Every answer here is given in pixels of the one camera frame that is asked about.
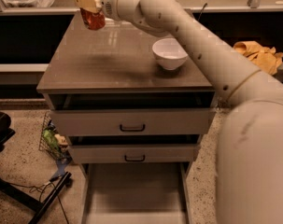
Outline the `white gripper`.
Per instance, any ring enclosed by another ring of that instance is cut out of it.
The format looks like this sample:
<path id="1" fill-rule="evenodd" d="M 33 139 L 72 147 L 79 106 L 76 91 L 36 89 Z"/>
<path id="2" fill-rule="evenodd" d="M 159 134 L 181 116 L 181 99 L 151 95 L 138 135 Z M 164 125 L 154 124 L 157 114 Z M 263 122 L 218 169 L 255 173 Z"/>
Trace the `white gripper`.
<path id="1" fill-rule="evenodd" d="M 124 0 L 74 0 L 75 4 L 91 13 L 103 10 L 105 16 L 115 21 L 125 20 Z"/>

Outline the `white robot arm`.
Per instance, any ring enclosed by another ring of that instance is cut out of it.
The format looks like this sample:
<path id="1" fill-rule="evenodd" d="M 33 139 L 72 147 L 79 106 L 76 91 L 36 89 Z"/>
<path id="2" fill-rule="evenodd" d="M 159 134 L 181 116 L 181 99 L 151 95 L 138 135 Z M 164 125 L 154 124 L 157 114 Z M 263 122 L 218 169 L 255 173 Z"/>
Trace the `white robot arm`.
<path id="1" fill-rule="evenodd" d="M 283 224 L 283 84 L 191 17 L 177 0 L 75 3 L 178 41 L 234 107 L 219 134 L 217 223 Z"/>

